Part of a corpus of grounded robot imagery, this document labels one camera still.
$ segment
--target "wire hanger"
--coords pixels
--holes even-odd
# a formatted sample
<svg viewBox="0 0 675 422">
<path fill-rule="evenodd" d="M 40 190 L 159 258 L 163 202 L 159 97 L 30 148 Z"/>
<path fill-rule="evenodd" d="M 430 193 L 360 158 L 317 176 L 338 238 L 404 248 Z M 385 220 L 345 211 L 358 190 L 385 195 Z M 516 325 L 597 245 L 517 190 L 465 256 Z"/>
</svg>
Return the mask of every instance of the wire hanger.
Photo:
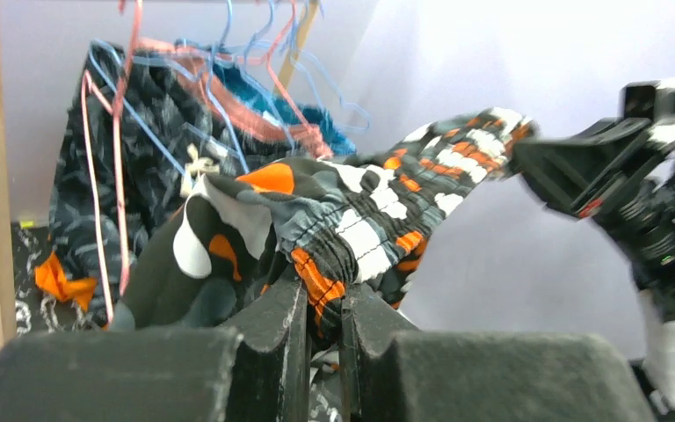
<svg viewBox="0 0 675 422">
<path fill-rule="evenodd" d="M 268 9 L 270 12 L 270 17 L 268 18 L 267 23 L 265 26 L 263 26 L 259 31 L 255 32 L 252 34 L 250 37 L 250 42 L 247 44 L 247 46 L 244 48 L 243 54 L 244 57 L 247 57 L 252 50 L 252 47 L 264 36 L 267 35 L 268 32 L 270 32 L 272 28 L 273 21 L 275 20 L 275 2 L 273 0 L 268 0 Z M 217 50 L 215 52 L 214 57 L 219 57 L 221 56 L 221 50 Z M 234 65 L 233 62 L 227 62 L 227 61 L 217 61 L 221 63 L 224 67 L 231 67 Z M 282 122 L 283 124 L 281 125 L 281 128 L 283 129 L 283 133 L 286 135 L 286 138 L 288 139 L 288 144 L 291 146 L 291 150 L 294 151 L 296 150 L 296 140 L 294 137 L 291 135 L 291 130 L 289 129 L 289 126 L 284 122 L 283 118 L 280 115 L 280 111 L 278 110 L 278 107 L 275 105 L 275 102 L 272 99 L 272 95 L 270 92 L 268 92 L 260 82 L 258 82 L 254 77 L 252 77 L 249 72 L 246 71 L 247 61 L 244 60 L 244 63 L 241 67 L 242 71 L 242 78 L 250 84 L 259 94 L 262 98 L 265 99 L 266 104 L 268 107 L 271 109 L 271 112 L 273 116 L 275 116 L 278 121 Z"/>
<path fill-rule="evenodd" d="M 310 0 L 304 0 L 304 7 L 306 8 L 305 10 L 305 15 L 309 15 L 309 8 L 312 7 L 312 1 Z M 321 1 L 317 1 L 317 7 L 319 8 L 320 15 L 324 18 L 324 7 Z M 304 68 L 303 65 L 299 63 L 298 60 L 295 59 L 295 56 L 298 55 L 299 57 L 306 56 L 307 59 L 314 64 L 314 66 L 317 68 L 319 73 L 322 74 L 322 77 L 324 80 L 327 82 L 327 84 L 330 86 L 332 91 L 337 94 L 337 100 L 339 101 L 340 108 L 343 110 L 351 110 L 355 112 L 356 114 L 360 115 L 365 121 L 366 125 L 363 127 L 355 127 L 355 126 L 349 126 L 349 125 L 340 125 L 340 124 L 335 124 L 335 126 L 342 132 L 348 132 L 348 133 L 354 133 L 354 134 L 364 134 L 365 132 L 368 131 L 368 129 L 371 127 L 371 115 L 360 105 L 357 103 L 352 103 L 345 101 L 345 96 L 343 95 L 342 90 L 340 90 L 340 87 L 338 84 L 335 82 L 334 79 L 330 76 L 330 73 L 327 71 L 327 69 L 322 65 L 322 63 L 319 61 L 319 59 L 316 58 L 316 56 L 312 55 L 310 52 L 304 49 L 300 49 L 299 46 L 296 43 L 296 36 L 294 34 L 294 37 L 288 41 L 288 44 L 284 44 L 280 52 L 283 54 L 286 51 L 286 48 L 290 50 L 290 53 L 288 54 L 287 58 L 291 62 L 291 64 L 294 65 L 294 68 L 299 70 L 304 76 L 307 78 L 307 82 L 309 84 L 309 88 L 311 88 L 312 92 L 314 93 L 315 96 L 315 101 L 317 105 L 323 109 L 326 110 L 327 108 L 324 106 L 322 102 L 322 98 L 320 95 L 317 93 L 317 88 L 314 83 L 314 79 L 311 77 L 310 73 L 306 68 Z"/>
<path fill-rule="evenodd" d="M 259 48 L 268 48 L 271 46 L 271 42 L 267 40 L 261 40 L 255 45 L 255 47 Z M 333 92 L 337 95 L 337 99 L 340 104 L 340 108 L 343 110 L 351 110 L 355 112 L 356 114 L 360 115 L 365 121 L 366 124 L 362 127 L 355 127 L 355 126 L 348 126 L 348 125 L 340 125 L 338 123 L 335 123 L 335 126 L 338 127 L 342 132 L 349 132 L 349 133 L 365 133 L 370 127 L 371 127 L 371 115 L 360 105 L 352 102 L 348 102 L 345 100 L 345 95 L 343 94 L 342 90 L 340 90 L 338 84 L 335 82 L 335 80 L 330 76 L 330 73 L 327 71 L 327 69 L 320 63 L 319 59 L 316 58 L 313 54 L 308 52 L 307 50 L 301 50 L 298 48 L 293 48 L 291 50 L 292 52 L 298 52 L 299 58 L 306 58 L 314 66 L 317 68 L 320 74 L 322 74 L 324 80 L 327 82 L 327 84 L 330 86 L 330 88 L 333 90 Z M 301 72 L 307 79 L 307 83 L 309 84 L 309 88 L 312 90 L 312 93 L 314 94 L 315 102 L 317 107 L 319 107 L 322 110 L 326 110 L 327 107 L 324 106 L 324 102 L 322 101 L 322 96 L 319 94 L 319 90 L 316 88 L 316 84 L 314 81 L 314 78 L 311 76 L 311 73 L 301 64 L 299 61 L 294 59 L 293 55 L 289 55 L 288 59 L 291 61 L 291 63 L 294 65 L 294 68 Z"/>
<path fill-rule="evenodd" d="M 103 40 L 93 40 L 90 44 L 92 47 L 97 47 L 102 50 L 104 50 L 106 53 L 108 53 L 114 61 L 120 66 L 122 64 L 122 59 L 120 59 L 120 56 L 118 55 L 118 52 L 115 50 L 113 46 L 111 46 L 109 43 Z M 175 60 L 170 60 L 171 57 L 174 58 L 200 58 L 200 59 L 205 59 L 207 55 L 203 55 L 202 53 L 195 54 L 192 51 L 185 52 L 185 53 L 173 53 L 169 54 L 169 57 L 141 57 L 141 56 L 134 56 L 133 63 L 135 64 L 140 64 L 142 66 L 148 66 L 151 68 L 170 68 L 175 71 L 177 71 L 179 74 L 181 74 L 183 77 L 188 79 L 191 82 L 199 82 L 200 79 L 203 77 L 203 75 L 207 72 L 205 69 L 200 70 L 197 74 L 192 74 L 190 71 L 188 71 L 184 66 L 176 62 Z M 114 82 L 112 79 L 104 72 L 98 64 L 97 57 L 94 55 L 94 50 L 90 49 L 89 53 L 89 58 L 96 69 L 96 71 L 99 73 L 99 76 L 102 78 L 103 82 L 105 82 L 105 85 L 107 85 L 112 92 L 117 92 L 117 88 L 115 87 Z M 172 165 L 174 166 L 175 170 L 177 170 L 180 174 L 182 174 L 183 177 L 189 178 L 190 176 L 187 175 L 187 173 L 183 170 L 182 165 L 177 161 L 177 159 L 164 147 L 164 145 L 161 143 L 161 141 L 156 137 L 156 135 L 151 131 L 151 129 L 146 125 L 145 122 L 143 122 L 142 118 L 138 114 L 138 112 L 135 111 L 135 109 L 127 102 L 127 100 L 124 99 L 125 103 L 125 109 L 128 110 L 128 112 L 131 114 L 131 116 L 136 120 L 136 122 L 141 126 L 141 129 L 146 133 L 146 135 L 151 139 L 151 141 L 159 148 L 159 150 L 162 152 L 165 158 L 167 158 Z M 218 151 L 219 158 L 224 158 L 225 156 L 237 156 L 237 153 L 234 149 L 217 142 L 214 140 L 214 138 L 211 135 L 207 135 L 203 133 L 200 129 L 197 127 L 191 125 L 190 123 L 185 123 L 185 128 L 189 130 L 193 135 L 196 135 L 200 138 L 201 140 L 201 145 L 199 147 L 199 152 L 203 150 L 203 147 L 205 146 L 206 143 L 213 145 L 214 150 Z"/>
<path fill-rule="evenodd" d="M 224 60 L 229 59 L 233 62 L 239 63 L 239 64 L 250 64 L 250 65 L 262 65 L 264 64 L 266 66 L 268 76 L 273 80 L 273 83 L 275 84 L 276 88 L 279 90 L 281 96 L 287 104 L 291 107 L 291 109 L 294 111 L 294 115 L 296 118 L 299 120 L 299 122 L 308 130 L 311 131 L 316 131 L 319 130 L 312 125 L 309 124 L 309 122 L 304 118 L 304 115 L 301 113 L 301 110 L 299 107 L 295 104 L 291 96 L 288 94 L 288 91 L 286 88 L 283 86 L 283 84 L 280 83 L 278 79 L 278 75 L 276 75 L 275 71 L 272 69 L 272 55 L 275 52 L 275 50 L 278 48 L 280 45 L 281 41 L 283 41 L 284 37 L 286 37 L 287 33 L 289 33 L 289 30 L 293 31 L 293 25 L 296 22 L 296 2 L 295 0 L 290 0 L 291 4 L 291 18 L 288 20 L 286 25 L 281 29 L 279 34 L 276 36 L 275 41 L 271 44 L 271 46 L 267 49 L 267 51 L 260 57 L 257 58 L 250 58 L 249 55 L 242 55 L 242 57 L 237 56 L 234 57 L 233 55 L 226 55 L 226 54 L 218 54 L 221 58 Z M 256 88 L 259 90 L 263 90 L 262 85 L 258 84 L 257 81 L 254 80 L 254 78 L 251 78 L 251 76 L 247 75 L 247 72 L 243 71 L 243 77 L 248 77 L 247 81 L 253 84 Z M 265 95 L 265 98 L 269 100 L 268 105 L 271 108 L 274 107 L 274 103 L 272 102 L 272 96 L 271 94 L 267 92 L 263 92 Z M 318 150 L 316 151 L 317 156 L 332 156 L 332 151 L 330 147 L 328 147 L 326 144 L 322 144 Z"/>
<path fill-rule="evenodd" d="M 228 1 L 229 3 L 229 16 L 231 16 L 231 2 L 230 0 Z M 125 9 L 125 0 L 119 0 L 119 9 L 120 12 L 123 12 Z M 158 140 L 158 138 L 153 134 L 153 132 L 149 129 L 148 125 L 146 125 L 141 117 L 138 115 L 138 113 L 135 111 L 135 109 L 128 104 L 128 102 L 125 100 L 125 92 L 127 90 L 127 78 L 130 75 L 130 70 L 133 66 L 134 63 L 134 51 L 136 49 L 136 46 L 138 45 L 138 35 L 139 35 L 139 30 L 142 22 L 142 0 L 135 0 L 135 8 L 134 8 L 134 23 L 133 23 L 133 29 L 131 31 L 131 40 L 129 42 L 129 48 L 128 48 L 128 53 L 127 57 L 125 60 L 125 63 L 123 65 L 123 71 L 122 74 L 119 75 L 119 81 L 117 86 L 115 86 L 112 83 L 111 78 L 101 69 L 99 66 L 99 63 L 96 59 L 96 57 L 93 54 L 93 48 L 90 48 L 90 60 L 92 65 L 94 66 L 95 70 L 100 74 L 100 76 L 105 79 L 105 82 L 108 86 L 111 87 L 111 89 L 114 91 L 115 95 L 112 101 L 112 104 L 110 105 L 107 101 L 106 98 L 101 94 L 99 91 L 98 87 L 93 83 L 91 80 L 91 76 L 88 71 L 84 72 L 83 78 L 82 78 L 82 112 L 83 112 L 83 122 L 84 122 L 84 141 L 87 147 L 87 162 L 88 165 L 90 166 L 90 178 L 92 179 L 92 195 L 94 199 L 94 206 L 95 206 L 95 230 L 96 230 L 96 236 L 97 236 L 97 242 L 98 242 L 98 254 L 99 254 L 99 264 L 100 264 L 100 278 L 102 280 L 102 288 L 103 292 L 105 295 L 105 306 L 106 306 L 106 312 L 107 312 L 107 320 L 108 323 L 112 321 L 113 319 L 113 301 L 112 301 L 112 293 L 109 285 L 109 276 L 107 274 L 107 267 L 106 267 L 106 262 L 105 262 L 105 254 L 104 254 L 104 242 L 102 240 L 102 233 L 101 233 L 101 227 L 99 225 L 99 222 L 101 222 L 100 215 L 99 215 L 99 209 L 98 209 L 98 186 L 97 186 L 97 180 L 96 177 L 94 176 L 94 163 L 93 163 L 93 158 L 92 158 L 92 153 L 91 153 L 91 135 L 90 135 L 90 128 L 88 125 L 88 115 L 87 115 L 87 107 L 86 107 L 86 95 L 87 93 L 93 93 L 97 98 L 100 99 L 100 102 L 102 105 L 105 107 L 105 109 L 112 114 L 112 146 L 113 146 L 113 161 L 115 164 L 115 189 L 116 189 L 116 194 L 117 194 L 117 209 L 118 209 L 118 230 L 120 233 L 120 261 L 121 261 L 121 272 L 120 272 L 120 294 L 122 295 L 125 291 L 125 288 L 127 286 L 127 281 L 128 281 L 128 274 L 130 270 L 130 257 L 129 257 L 129 249 L 128 249 L 128 233 L 127 233 L 127 215 L 126 215 L 126 209 L 125 209 L 125 188 L 124 188 L 124 181 L 123 181 L 123 166 L 122 166 L 122 153 L 121 153 L 121 139 L 120 139 L 120 116 L 123 112 L 124 106 L 127 106 L 128 112 L 138 121 L 144 132 L 149 136 L 149 138 L 152 140 L 152 142 L 163 152 L 163 154 L 170 159 L 172 165 L 175 166 L 176 170 L 180 171 L 183 175 L 185 175 L 185 170 L 181 168 L 181 165 L 177 162 L 177 160 L 174 159 L 174 157 L 171 155 L 171 153 L 162 145 L 162 143 Z M 225 29 L 224 36 L 222 37 L 225 39 L 226 35 L 228 35 L 228 29 Z M 110 46 L 107 43 L 103 43 L 100 41 L 95 41 L 95 45 L 100 46 L 102 48 L 107 48 L 109 52 L 111 53 L 112 57 L 117 60 L 117 63 L 120 64 L 122 63 L 122 60 L 120 57 L 117 55 L 117 52 L 115 49 Z M 217 101 L 214 100 L 214 104 L 218 105 L 219 107 L 221 106 L 218 104 Z M 228 115 L 224 112 L 222 113 L 222 116 L 226 116 L 226 120 L 228 119 Z M 243 159 L 242 151 L 241 148 L 238 145 L 238 141 L 236 140 L 236 134 L 233 131 L 233 128 L 231 127 L 230 121 L 228 123 L 228 129 L 231 132 L 231 134 L 234 137 L 235 140 L 235 146 L 238 149 L 238 154 L 239 156 Z M 243 168 L 247 170 L 246 163 L 243 163 Z"/>
<path fill-rule="evenodd" d="M 224 46 L 224 43 L 226 42 L 227 38 L 229 37 L 229 32 L 231 31 L 231 21 L 234 19 L 234 5 L 231 3 L 231 0 L 227 0 L 226 2 L 226 7 L 227 7 L 227 17 L 226 17 L 226 25 L 223 28 L 223 33 L 221 34 L 221 38 L 215 45 L 215 51 L 218 51 Z M 214 55 L 211 54 L 210 57 L 210 63 L 208 64 L 207 67 L 210 68 L 210 71 L 213 72 L 213 62 L 214 62 Z M 239 156 L 239 162 L 242 165 L 242 170 L 245 173 L 250 172 L 250 166 L 247 165 L 247 160 L 244 158 L 244 153 L 242 152 L 242 146 L 239 144 L 239 140 L 237 139 L 236 132 L 234 131 L 234 127 L 231 124 L 231 119 L 229 118 L 229 114 L 226 113 L 226 110 L 224 110 L 223 105 L 219 102 L 218 99 L 216 99 L 215 95 L 211 92 L 211 80 L 208 81 L 208 84 L 206 86 L 206 94 L 208 96 L 208 99 L 211 101 L 211 103 L 214 105 L 216 110 L 219 112 L 221 115 L 221 118 L 223 119 L 224 123 L 226 124 L 226 129 L 229 131 L 229 134 L 231 135 L 231 141 L 234 143 L 234 148 L 236 149 L 236 153 Z"/>
</svg>

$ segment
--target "white wall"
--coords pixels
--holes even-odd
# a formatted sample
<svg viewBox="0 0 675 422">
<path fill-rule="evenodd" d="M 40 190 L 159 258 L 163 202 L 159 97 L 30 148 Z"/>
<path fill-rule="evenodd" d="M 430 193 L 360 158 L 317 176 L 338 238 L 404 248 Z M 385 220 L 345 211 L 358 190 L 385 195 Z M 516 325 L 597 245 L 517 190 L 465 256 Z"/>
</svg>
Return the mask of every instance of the white wall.
<svg viewBox="0 0 675 422">
<path fill-rule="evenodd" d="M 336 80 L 345 76 L 377 1 L 327 1 L 326 19 L 318 16 L 313 24 L 307 50 L 318 55 Z M 266 2 L 261 3 L 235 4 L 229 45 L 246 44 L 265 25 L 269 11 Z M 9 188 L 11 216 L 15 220 L 47 220 L 66 110 L 89 42 L 99 38 L 126 46 L 130 37 L 133 1 L 128 1 L 123 16 L 117 4 L 116 0 L 0 0 Z M 144 4 L 141 34 L 145 37 L 168 41 L 186 37 L 210 43 L 221 37 L 226 23 L 227 6 L 222 0 L 151 0 Z M 272 34 L 290 16 L 290 6 L 280 6 Z M 281 60 L 273 60 L 275 69 L 280 64 Z M 254 69 L 252 73 L 260 81 L 268 80 L 264 69 Z M 311 101 L 305 79 L 296 75 L 290 91 L 296 99 Z"/>
<path fill-rule="evenodd" d="M 675 76 L 675 0 L 382 0 L 342 81 L 373 115 L 362 149 L 488 106 L 576 133 L 628 82 Z M 518 180 L 479 187 L 434 235 L 404 312 L 426 328 L 595 331 L 643 353 L 628 269 L 590 222 L 542 210 Z"/>
</svg>

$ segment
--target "black camouflage fabric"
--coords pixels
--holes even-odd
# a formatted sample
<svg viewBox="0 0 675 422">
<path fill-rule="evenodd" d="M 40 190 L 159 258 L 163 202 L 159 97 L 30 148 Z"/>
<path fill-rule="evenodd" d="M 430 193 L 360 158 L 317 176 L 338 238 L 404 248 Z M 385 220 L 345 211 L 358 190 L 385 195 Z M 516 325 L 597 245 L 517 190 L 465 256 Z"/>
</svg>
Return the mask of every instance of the black camouflage fabric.
<svg viewBox="0 0 675 422">
<path fill-rule="evenodd" d="M 114 48 L 122 60 L 123 51 Z M 156 56 L 153 52 L 136 55 Z M 93 56 L 98 68 L 92 63 Z M 110 51 L 92 45 L 84 68 L 89 70 L 100 92 L 112 101 L 113 88 L 103 79 L 100 70 L 117 81 L 122 66 Z M 178 76 L 168 68 L 135 65 L 128 78 L 126 100 L 141 116 L 151 133 L 155 134 L 180 167 L 191 162 L 188 149 L 192 145 L 199 157 L 214 160 L 217 171 L 226 176 L 243 174 L 242 166 L 232 154 L 223 156 L 212 148 L 208 139 L 224 147 L 235 148 L 224 123 L 187 92 Z M 102 235 L 105 239 L 105 259 L 112 288 L 113 301 L 118 299 L 120 283 L 120 233 L 116 208 L 112 116 L 96 97 L 88 98 L 95 172 L 98 178 L 99 202 L 102 215 Z M 60 260 L 68 280 L 100 279 L 98 251 L 95 237 L 91 182 L 83 141 L 80 90 L 68 111 L 68 124 L 55 169 L 53 192 L 50 199 L 48 227 L 55 256 Z M 305 155 L 303 149 L 292 151 L 285 143 L 261 142 L 250 135 L 236 131 L 246 162 L 251 170 L 279 158 Z M 182 176 L 151 141 L 141 124 L 128 111 L 121 122 L 128 244 L 131 264 L 143 250 L 159 226 L 184 203 L 180 196 Z M 101 283 L 97 283 L 89 305 L 90 320 L 94 324 L 106 322 L 105 300 Z"/>
<path fill-rule="evenodd" d="M 345 286 L 369 283 L 399 306 L 432 232 L 532 135 L 528 118 L 491 108 L 424 125 L 379 154 L 204 175 L 139 257 L 110 330 L 216 324 L 294 265 L 312 338 L 326 349 Z"/>
</svg>

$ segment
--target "garment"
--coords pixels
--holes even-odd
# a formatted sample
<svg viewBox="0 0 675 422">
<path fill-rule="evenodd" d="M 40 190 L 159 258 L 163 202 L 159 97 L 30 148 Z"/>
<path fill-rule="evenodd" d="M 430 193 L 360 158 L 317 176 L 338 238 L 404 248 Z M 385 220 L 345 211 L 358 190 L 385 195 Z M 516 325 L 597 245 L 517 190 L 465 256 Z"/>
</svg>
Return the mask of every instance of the garment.
<svg viewBox="0 0 675 422">
<path fill-rule="evenodd" d="M 148 50 L 166 53 L 174 52 L 178 54 L 176 62 L 185 68 L 187 72 L 196 76 L 202 73 L 200 80 L 197 81 L 190 80 L 180 73 L 178 74 L 178 81 L 190 93 L 197 96 L 198 100 L 203 104 L 208 105 L 211 113 L 215 116 L 220 116 L 220 113 L 208 97 L 208 91 L 211 92 L 223 109 L 226 110 L 232 125 L 235 127 L 238 127 L 245 133 L 257 137 L 258 139 L 273 140 L 275 142 L 285 142 L 287 140 L 282 127 L 277 126 L 263 117 L 264 110 L 267 110 L 268 108 L 259 110 L 258 113 L 253 112 L 248 106 L 244 105 L 239 99 L 232 95 L 229 88 L 224 86 L 215 73 L 206 72 L 206 61 L 202 57 L 184 56 L 185 53 L 200 53 L 195 48 L 175 47 L 167 42 L 150 39 L 142 39 L 140 45 Z M 216 70 L 221 70 L 219 65 L 214 66 L 214 72 Z M 235 88 L 241 90 L 244 86 L 248 90 L 254 91 L 255 94 L 258 95 L 257 98 L 261 99 L 261 101 L 257 103 L 257 106 L 267 107 L 264 97 L 244 81 L 241 73 L 238 74 L 238 80 L 236 81 L 238 82 L 233 85 Z M 283 108 L 282 105 L 284 100 L 274 99 L 273 102 L 277 107 L 278 105 L 281 105 L 281 107 L 278 108 L 280 112 Z M 332 156 L 335 153 L 332 147 L 337 147 L 337 151 L 340 154 L 352 154 L 355 152 L 355 145 L 333 127 L 332 120 L 326 114 L 315 113 L 313 107 L 307 108 L 304 114 L 305 119 L 317 124 L 303 126 L 297 124 L 299 121 L 296 119 L 296 116 L 290 107 L 288 107 L 287 112 L 283 113 L 285 113 L 286 116 L 292 117 L 292 119 L 287 121 L 288 132 L 294 140 L 304 149 L 308 150 L 312 156 Z M 322 128 L 325 130 L 324 133 L 328 135 L 326 140 L 323 137 Z"/>
<path fill-rule="evenodd" d="M 149 241 L 110 329 L 190 323 L 212 285 L 230 296 L 232 314 L 288 262 L 308 290 L 312 338 L 328 347 L 345 285 L 368 283 L 399 306 L 431 233 L 534 132 L 529 119 L 494 108 L 425 125 L 380 154 L 206 175 Z"/>
<path fill-rule="evenodd" d="M 118 47 L 115 50 L 122 58 L 122 50 Z M 110 53 L 97 45 L 92 45 L 90 51 L 99 67 L 116 80 L 121 66 Z M 154 56 L 154 53 L 148 52 L 147 55 Z M 100 91 L 112 101 L 112 90 L 89 58 L 84 67 L 89 70 Z M 105 302 L 102 287 L 97 283 L 99 266 L 94 212 L 78 92 L 69 109 L 50 200 L 48 227 L 53 253 L 36 268 L 35 282 L 39 288 L 61 301 L 76 300 L 84 310 L 90 311 L 95 324 L 104 325 Z M 221 174 L 232 177 L 243 174 L 242 166 L 233 156 L 221 157 L 212 153 L 215 149 L 210 148 L 212 144 L 209 140 L 232 149 L 233 140 L 224 124 L 210 113 L 208 107 L 179 84 L 172 70 L 134 65 L 128 78 L 126 100 L 180 166 L 192 161 L 188 148 L 193 145 L 200 150 L 200 156 L 214 159 Z M 113 176 L 112 116 L 94 96 L 88 98 L 88 115 L 99 184 L 105 258 L 113 300 L 116 300 L 120 276 L 120 235 Z M 131 117 L 127 107 L 121 131 L 128 244 L 131 263 L 134 264 L 149 237 L 184 203 L 180 197 L 182 177 Z M 286 156 L 307 154 L 304 149 L 291 151 L 283 142 L 261 142 L 239 131 L 236 135 L 251 170 Z"/>
<path fill-rule="evenodd" d="M 250 109 L 260 113 L 271 113 L 265 97 L 242 76 L 242 70 L 237 66 L 223 67 L 219 63 L 214 65 L 214 73 L 223 82 L 228 91 L 244 102 Z M 280 117 L 287 125 L 296 125 L 299 120 L 291 106 L 281 97 L 272 98 Z M 299 105 L 299 110 L 309 123 L 319 125 L 322 137 L 336 156 L 347 156 L 356 152 L 356 146 L 335 128 L 330 112 L 312 105 Z"/>
</svg>

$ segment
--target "fabric fold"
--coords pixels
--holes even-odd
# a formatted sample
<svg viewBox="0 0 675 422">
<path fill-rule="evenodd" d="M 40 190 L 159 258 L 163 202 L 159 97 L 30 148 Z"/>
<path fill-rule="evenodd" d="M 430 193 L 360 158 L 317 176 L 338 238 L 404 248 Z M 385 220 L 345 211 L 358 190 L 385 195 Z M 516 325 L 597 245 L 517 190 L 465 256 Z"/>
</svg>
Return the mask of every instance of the fabric fold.
<svg viewBox="0 0 675 422">
<path fill-rule="evenodd" d="M 99 91 L 111 102 L 114 92 L 102 73 L 117 81 L 121 64 L 114 60 L 113 52 L 123 59 L 124 53 L 119 47 L 108 51 L 92 44 L 84 64 Z M 158 58 L 151 51 L 142 54 Z M 36 271 L 36 284 L 51 295 L 59 292 L 56 297 L 62 301 L 79 301 L 82 306 L 88 306 L 88 316 L 93 323 L 103 326 L 106 323 L 105 301 L 101 283 L 96 283 L 100 278 L 99 260 L 79 96 L 77 89 L 68 110 L 50 199 L 48 229 L 54 258 Z M 126 107 L 120 125 L 128 244 L 134 265 L 149 238 L 185 204 L 180 196 L 182 176 L 175 164 L 184 169 L 193 161 L 189 148 L 198 151 L 199 159 L 212 159 L 221 175 L 239 176 L 243 174 L 243 168 L 235 156 L 226 152 L 226 148 L 234 149 L 234 140 L 224 123 L 180 85 L 173 70 L 134 65 L 128 77 L 125 99 L 143 122 L 139 123 Z M 113 173 L 112 116 L 93 95 L 89 96 L 87 106 L 99 184 L 105 260 L 115 302 L 119 296 L 120 233 Z M 169 151 L 172 160 L 154 144 L 147 129 Z M 245 162 L 253 170 L 287 156 L 307 154 L 304 149 L 292 151 L 284 142 L 260 140 L 236 130 L 235 133 Z M 90 286 L 95 286 L 94 294 L 87 305 Z"/>
<path fill-rule="evenodd" d="M 263 266 L 263 257 L 273 256 L 264 253 L 272 248 L 266 246 L 266 234 L 274 233 L 276 252 L 295 264 L 306 284 L 313 339 L 321 348 L 330 346 L 339 335 L 345 286 L 369 283 L 398 307 L 432 232 L 478 184 L 504 170 L 513 142 L 534 133 L 528 118 L 491 108 L 476 116 L 423 125 L 380 154 L 322 161 L 288 157 L 238 178 L 206 175 L 184 212 L 169 223 L 181 224 L 180 229 L 149 242 L 158 244 L 159 251 L 171 251 L 174 244 L 173 253 L 160 252 L 153 258 L 142 254 L 135 270 L 139 273 L 147 260 L 170 268 L 159 282 L 164 288 L 151 292 L 150 283 L 132 273 L 128 298 L 121 301 L 153 297 L 155 309 L 129 307 L 137 319 L 149 320 L 143 314 L 172 306 L 164 291 L 195 279 L 185 266 L 200 245 L 224 236 L 228 244 L 239 245 L 233 246 L 232 256 Z M 206 205 L 193 210 L 193 203 Z M 221 262 L 212 252 L 207 258 Z M 211 268 L 196 279 L 198 284 L 210 277 L 229 277 L 234 287 L 245 291 L 242 284 L 252 283 L 251 273 L 233 280 L 228 266 Z M 175 303 L 176 317 L 189 305 Z"/>
</svg>

